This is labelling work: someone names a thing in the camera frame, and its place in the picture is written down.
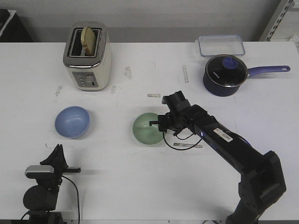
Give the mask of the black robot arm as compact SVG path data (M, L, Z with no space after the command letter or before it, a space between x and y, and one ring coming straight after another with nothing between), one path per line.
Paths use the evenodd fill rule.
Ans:
M172 130L174 135L188 128L235 168L241 175L240 201L226 223L257 224L259 217L286 192L278 155L273 151L259 153L202 107L190 105L181 91L163 96L162 103L170 111L149 125L157 124L162 133Z
M39 165L30 165L25 170L28 179L37 185L29 188L23 196L23 205L28 209L29 224L65 224L61 212L56 212L58 193L64 174L80 173L80 167L67 165L63 145L57 144L52 153Z

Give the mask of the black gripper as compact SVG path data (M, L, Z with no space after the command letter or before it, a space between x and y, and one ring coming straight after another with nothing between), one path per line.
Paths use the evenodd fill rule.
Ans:
M188 128L192 133L194 132L190 119L183 113L190 109L191 105L182 91L163 96L162 104L167 105L170 111L165 115L158 115L158 121L150 121L149 126L155 126L161 132L172 130L175 133L180 133L185 128Z
M59 160L59 166L54 166L56 160ZM57 144L52 153L40 165L49 165L52 173L49 175L50 181L59 181L64 173L80 173L81 167L69 167L67 165L62 144Z

